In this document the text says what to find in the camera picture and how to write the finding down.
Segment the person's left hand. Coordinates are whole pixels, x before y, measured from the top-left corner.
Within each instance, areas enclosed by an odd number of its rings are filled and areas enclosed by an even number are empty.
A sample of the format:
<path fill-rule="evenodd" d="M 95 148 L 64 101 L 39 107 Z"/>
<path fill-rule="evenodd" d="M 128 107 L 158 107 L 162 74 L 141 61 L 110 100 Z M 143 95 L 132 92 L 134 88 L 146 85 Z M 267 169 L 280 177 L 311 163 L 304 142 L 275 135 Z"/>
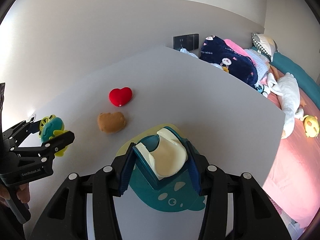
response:
<path fill-rule="evenodd" d="M 16 195 L 17 198 L 23 203 L 23 204 L 27 204 L 30 201 L 30 190 L 29 190 L 29 184 L 23 184 L 20 185 L 16 190 Z M 8 192 L 8 190 L 1 185 L 1 189 L 0 189 L 0 198 L 1 198 L 1 203 L 3 205 L 5 205 L 6 207 L 8 207 L 7 204 L 7 200 L 10 199 L 10 194 Z"/>

